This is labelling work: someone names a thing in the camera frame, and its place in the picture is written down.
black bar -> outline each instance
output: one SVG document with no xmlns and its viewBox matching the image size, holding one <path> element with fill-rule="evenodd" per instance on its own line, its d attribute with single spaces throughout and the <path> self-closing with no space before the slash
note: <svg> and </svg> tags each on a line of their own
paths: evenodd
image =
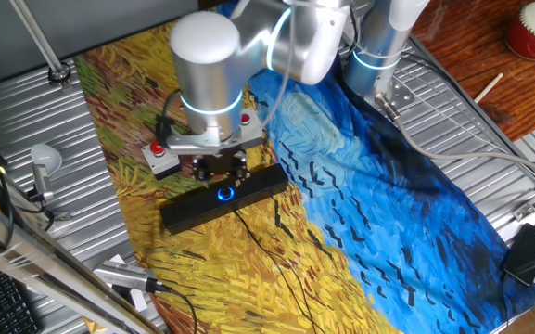
<svg viewBox="0 0 535 334">
<path fill-rule="evenodd" d="M 171 199 L 172 204 L 161 208 L 160 213 L 166 228 L 175 235 L 279 194 L 286 187 L 286 172 L 280 164 L 275 164 L 254 173 L 239 187 L 228 178 L 210 188 L 179 195 Z"/>
</svg>

blue painted fabric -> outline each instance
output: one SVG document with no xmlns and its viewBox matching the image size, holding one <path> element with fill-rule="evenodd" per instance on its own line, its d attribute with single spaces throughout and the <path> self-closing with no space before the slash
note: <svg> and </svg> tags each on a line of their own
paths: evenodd
<svg viewBox="0 0 535 334">
<path fill-rule="evenodd" d="M 249 82 L 261 119 L 281 81 L 266 71 Z M 506 321 L 504 303 L 509 317 L 534 306 L 535 285 L 510 279 L 502 293 L 508 249 L 463 191 L 380 113 L 361 112 L 333 75 L 290 81 L 267 134 L 373 306 L 405 333 L 488 333 Z"/>
</svg>

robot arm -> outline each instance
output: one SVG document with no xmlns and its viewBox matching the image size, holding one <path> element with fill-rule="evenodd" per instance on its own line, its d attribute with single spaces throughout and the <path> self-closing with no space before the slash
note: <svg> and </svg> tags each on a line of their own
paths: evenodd
<svg viewBox="0 0 535 334">
<path fill-rule="evenodd" d="M 377 94 L 391 93 L 394 68 L 428 1 L 377 0 L 363 20 L 344 80 L 370 104 Z M 245 178 L 244 148 L 259 145 L 262 131 L 256 124 L 250 128 L 258 135 L 249 135 L 249 127 L 241 129 L 245 83 L 263 68 L 289 71 L 289 77 L 305 84 L 319 83 L 337 54 L 350 3 L 240 0 L 230 19 L 212 12 L 182 18 L 172 30 L 172 57 L 185 116 L 195 134 L 172 134 L 161 145 L 174 155 L 195 156 L 195 170 L 204 161 L 205 176 L 196 173 L 199 180 L 207 181 L 213 173 Z M 293 32 L 292 15 L 297 22 Z"/>
<path fill-rule="evenodd" d="M 294 6 L 294 47 L 289 4 L 274 0 L 241 1 L 232 18 L 198 12 L 173 28 L 171 47 L 190 128 L 196 135 L 173 135 L 174 154 L 208 155 L 240 145 L 242 89 L 263 68 L 317 84 L 338 50 L 350 0 L 309 0 Z"/>
</svg>

drumstick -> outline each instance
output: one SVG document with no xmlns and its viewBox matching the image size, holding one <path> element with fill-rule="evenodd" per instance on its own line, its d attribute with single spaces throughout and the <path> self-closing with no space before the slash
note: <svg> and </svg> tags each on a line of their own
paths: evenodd
<svg viewBox="0 0 535 334">
<path fill-rule="evenodd" d="M 495 86 L 499 81 L 500 79 L 502 79 L 504 75 L 503 74 L 498 74 L 498 76 L 496 76 L 490 84 L 488 84 L 485 88 L 483 88 L 483 90 L 481 91 L 481 93 L 479 93 L 478 97 L 475 98 L 475 103 L 479 103 L 479 101 L 481 101 L 481 99 L 490 92 L 490 90 L 493 88 L 493 86 Z"/>
</svg>

blue light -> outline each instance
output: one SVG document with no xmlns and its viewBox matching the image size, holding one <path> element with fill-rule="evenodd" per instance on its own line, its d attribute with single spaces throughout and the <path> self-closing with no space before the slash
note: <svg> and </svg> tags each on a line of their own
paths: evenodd
<svg viewBox="0 0 535 334">
<path fill-rule="evenodd" d="M 274 48 L 275 48 L 275 42 L 277 42 L 277 37 L 279 37 L 279 33 L 282 30 L 282 27 L 284 26 L 284 22 L 286 22 L 287 17 L 292 13 L 292 7 L 288 7 L 281 17 L 279 17 L 279 20 L 275 24 L 274 30 L 271 32 L 271 36 L 269 37 L 269 45 L 267 45 L 267 69 L 273 71 L 274 68 L 271 64 L 271 58 L 274 56 Z"/>
<path fill-rule="evenodd" d="M 221 188 L 220 190 L 218 190 L 219 200 L 227 201 L 227 200 L 232 199 L 233 196 L 234 196 L 234 190 L 231 187 Z"/>
<path fill-rule="evenodd" d="M 183 104 L 189 108 L 190 110 L 194 111 L 194 112 L 198 112 L 198 113 L 201 113 L 201 114 L 204 114 L 204 115 L 217 115 L 217 114 L 221 114 L 221 113 L 224 113 L 224 112 L 228 112 L 230 110 L 232 110 L 232 108 L 236 107 L 236 105 L 238 103 L 240 103 L 240 100 L 242 99 L 242 91 L 240 91 L 240 94 L 238 94 L 238 97 L 236 98 L 236 100 L 228 107 L 224 108 L 224 109 L 219 109 L 219 110 L 201 110 L 201 109 L 197 109 L 193 106 L 191 106 L 188 102 L 185 101 L 185 98 L 181 95 L 181 100 L 183 101 Z"/>
<path fill-rule="evenodd" d="M 369 69 L 372 69 L 372 70 L 386 70 L 386 69 L 390 69 L 390 68 L 393 68 L 395 67 L 395 65 L 397 65 L 399 63 L 399 60 L 401 59 L 397 59 L 397 61 L 395 61 L 392 65 L 388 65 L 388 66 L 374 66 L 374 65 L 370 65 L 370 64 L 366 64 L 365 62 L 363 62 L 363 60 L 361 60 L 358 55 L 356 54 L 355 51 L 353 51 L 353 56 L 356 57 L 356 60 L 358 60 L 358 62 L 360 62 L 360 64 L 362 64 L 363 66 L 369 68 Z"/>
</svg>

